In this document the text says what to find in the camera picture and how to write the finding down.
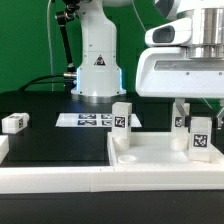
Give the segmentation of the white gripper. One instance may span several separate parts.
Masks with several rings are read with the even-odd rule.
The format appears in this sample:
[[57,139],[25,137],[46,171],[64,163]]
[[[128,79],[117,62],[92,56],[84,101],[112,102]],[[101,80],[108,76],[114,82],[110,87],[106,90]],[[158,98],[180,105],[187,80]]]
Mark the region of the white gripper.
[[[188,59],[181,47],[154,47],[140,56],[137,93],[142,97],[176,98],[176,127],[188,127],[190,116],[184,98],[224,98],[224,60]],[[217,113],[217,128],[224,124],[224,104]]]

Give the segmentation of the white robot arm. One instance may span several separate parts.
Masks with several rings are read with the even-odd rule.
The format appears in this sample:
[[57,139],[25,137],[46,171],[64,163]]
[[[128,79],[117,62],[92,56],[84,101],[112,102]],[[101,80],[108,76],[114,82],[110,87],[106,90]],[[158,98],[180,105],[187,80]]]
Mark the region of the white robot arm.
[[[78,16],[82,27],[82,63],[72,93],[96,101],[111,98],[122,89],[116,63],[116,27],[104,7],[122,7],[133,0],[75,0],[66,16]],[[187,116],[186,98],[216,98],[224,121],[224,0],[154,0],[169,20],[145,33],[147,49],[141,54],[135,88],[143,97],[176,100],[178,112]]]

